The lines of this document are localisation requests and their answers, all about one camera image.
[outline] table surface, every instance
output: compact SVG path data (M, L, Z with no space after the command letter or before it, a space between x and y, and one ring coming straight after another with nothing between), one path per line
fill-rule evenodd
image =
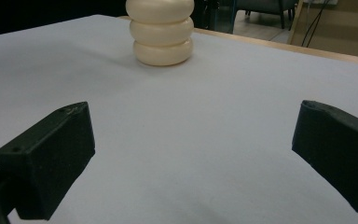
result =
M358 63L194 33L185 63L152 67L129 23L0 35L0 147L89 102L96 155L49 223L358 223L291 150L302 100L358 117Z

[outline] cream ring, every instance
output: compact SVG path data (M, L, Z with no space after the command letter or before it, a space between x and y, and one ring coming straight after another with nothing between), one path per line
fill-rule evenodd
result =
M129 16L142 23L171 23L185 20L194 9L194 0L127 0Z
M133 52L142 63L166 66L181 63L190 57L193 41L189 38L183 44L168 47L152 47L133 42Z
M185 42L193 32L194 23L190 17L169 24L145 24L131 21L130 32L140 44L149 46L169 46Z

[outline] chair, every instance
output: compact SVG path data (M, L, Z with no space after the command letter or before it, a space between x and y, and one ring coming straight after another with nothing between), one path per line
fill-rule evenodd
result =
M289 20L295 16L295 4L298 0L237 0L234 7L234 13L238 10L245 10L246 15L250 15L251 11L268 13L281 16L281 25L284 29L283 12L288 10Z

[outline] stacked rings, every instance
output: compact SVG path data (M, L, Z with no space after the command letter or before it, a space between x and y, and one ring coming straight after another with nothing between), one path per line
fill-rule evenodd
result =
M127 0L126 9L139 61L164 66L190 57L194 23L189 16L194 0Z

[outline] floor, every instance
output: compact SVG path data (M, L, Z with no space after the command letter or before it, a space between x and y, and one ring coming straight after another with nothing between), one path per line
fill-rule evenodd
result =
M287 11L285 12L285 28L282 29L280 16L257 12L246 16L245 11L239 10L235 18L233 34L286 44L291 24Z

